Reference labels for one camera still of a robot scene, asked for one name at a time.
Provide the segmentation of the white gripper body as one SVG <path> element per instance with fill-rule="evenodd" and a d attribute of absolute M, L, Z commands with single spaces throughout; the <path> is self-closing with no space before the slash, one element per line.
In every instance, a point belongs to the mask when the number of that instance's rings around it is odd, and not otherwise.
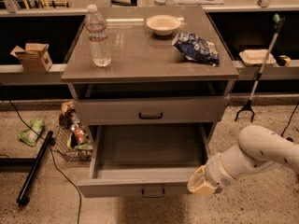
<path fill-rule="evenodd" d="M 236 183 L 236 179 L 231 177 L 222 165 L 220 154 L 210 157 L 206 162 L 205 177 L 216 188 L 216 193 Z"/>

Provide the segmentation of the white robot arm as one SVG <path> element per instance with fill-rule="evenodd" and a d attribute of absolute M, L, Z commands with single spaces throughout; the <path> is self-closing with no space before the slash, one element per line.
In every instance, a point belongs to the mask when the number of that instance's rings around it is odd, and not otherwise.
<path fill-rule="evenodd" d="M 208 158 L 190 178 L 190 193 L 207 196 L 233 185 L 245 175 L 286 166 L 299 173 L 299 145 L 258 125 L 241 130 L 238 144 Z"/>

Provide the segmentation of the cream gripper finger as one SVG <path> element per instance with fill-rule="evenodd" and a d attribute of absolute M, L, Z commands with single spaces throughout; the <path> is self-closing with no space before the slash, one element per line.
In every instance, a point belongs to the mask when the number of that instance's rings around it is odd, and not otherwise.
<path fill-rule="evenodd" d="M 192 185 L 199 185 L 204 182 L 205 180 L 205 165 L 200 166 L 190 178 L 190 183 Z"/>
<path fill-rule="evenodd" d="M 207 196 L 210 194 L 214 194 L 216 192 L 216 187 L 204 182 L 201 183 L 200 185 L 195 185 L 195 184 L 189 184 L 188 185 L 188 191 L 192 194 L 199 195 L 199 196 Z"/>

